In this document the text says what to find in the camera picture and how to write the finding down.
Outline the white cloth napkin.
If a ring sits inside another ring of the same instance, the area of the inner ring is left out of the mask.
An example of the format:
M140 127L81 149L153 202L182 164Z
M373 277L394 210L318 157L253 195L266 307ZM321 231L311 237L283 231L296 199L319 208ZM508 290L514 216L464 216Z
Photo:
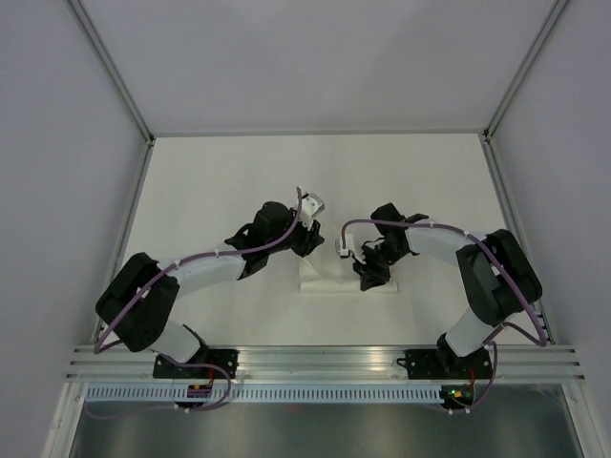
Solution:
M352 270L352 259L340 259L326 245L299 259L298 279L302 293L362 293L360 278Z

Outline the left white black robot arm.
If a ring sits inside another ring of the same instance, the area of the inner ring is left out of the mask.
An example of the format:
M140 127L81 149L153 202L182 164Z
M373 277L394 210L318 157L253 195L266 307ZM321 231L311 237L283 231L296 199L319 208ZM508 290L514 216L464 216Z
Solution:
M95 312L130 351L156 352L186 377L197 378L208 367L208 346L187 325L171 320L178 300L218 283L245 280L276 253L307 257L325 240L317 220L324 209L323 201L310 193L293 208L268 201L212 251L179 260L136 253L97 300Z

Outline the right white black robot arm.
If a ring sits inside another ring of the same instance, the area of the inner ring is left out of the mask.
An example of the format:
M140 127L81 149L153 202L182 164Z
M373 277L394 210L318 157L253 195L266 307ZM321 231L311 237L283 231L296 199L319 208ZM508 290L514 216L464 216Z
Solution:
M438 370L456 377L471 356L506 327L532 343L547 344L532 304L542 285L518 244L506 229L477 235L438 223L429 216L406 217L392 203L378 207L368 219L344 224L338 255L353 259L363 292L390 282L390 269L408 255L428 255L458 268L468 306L458 322L437 340Z

